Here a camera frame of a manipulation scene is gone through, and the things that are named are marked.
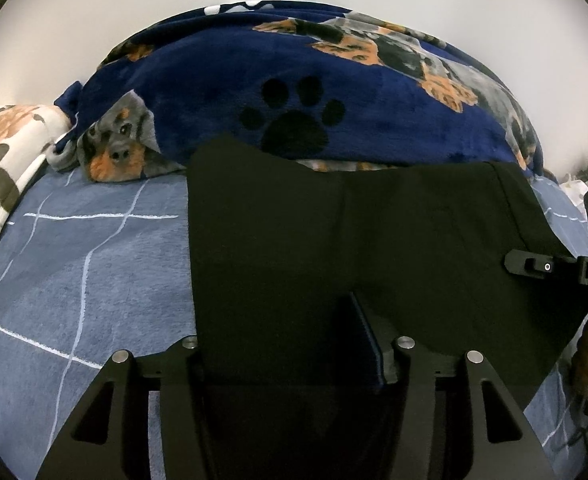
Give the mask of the black pants orange lining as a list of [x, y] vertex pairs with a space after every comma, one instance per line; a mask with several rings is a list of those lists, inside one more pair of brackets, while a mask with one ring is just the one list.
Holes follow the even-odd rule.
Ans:
[[402, 412], [364, 314], [434, 352], [488, 357], [526, 406], [586, 315], [506, 271], [563, 256], [517, 166], [322, 174], [220, 139], [192, 156], [189, 246], [211, 479], [385, 479]]

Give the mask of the white polka dot cloth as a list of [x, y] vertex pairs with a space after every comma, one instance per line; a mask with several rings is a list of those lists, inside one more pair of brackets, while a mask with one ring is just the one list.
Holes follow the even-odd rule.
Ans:
[[578, 174], [568, 174], [560, 184], [560, 188], [572, 204], [586, 216], [585, 195], [588, 192], [588, 165]]

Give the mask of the navy dog print blanket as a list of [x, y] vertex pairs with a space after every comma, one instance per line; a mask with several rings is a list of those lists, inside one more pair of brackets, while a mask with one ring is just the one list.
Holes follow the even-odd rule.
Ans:
[[98, 182], [167, 174], [217, 136], [319, 171], [513, 162], [544, 173], [507, 86], [434, 36], [328, 4], [270, 0], [140, 30], [58, 99], [51, 167]]

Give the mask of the blue grid bed sheet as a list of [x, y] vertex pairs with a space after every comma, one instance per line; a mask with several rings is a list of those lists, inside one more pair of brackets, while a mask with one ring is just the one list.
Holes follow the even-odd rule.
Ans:
[[188, 186], [46, 172], [0, 236], [0, 457], [31, 479], [111, 351], [194, 329]]

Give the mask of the white floral pillow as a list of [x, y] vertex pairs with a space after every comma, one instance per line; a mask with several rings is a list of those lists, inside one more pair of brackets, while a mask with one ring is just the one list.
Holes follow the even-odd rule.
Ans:
[[0, 105], [0, 234], [44, 151], [68, 130], [70, 120], [54, 105]]

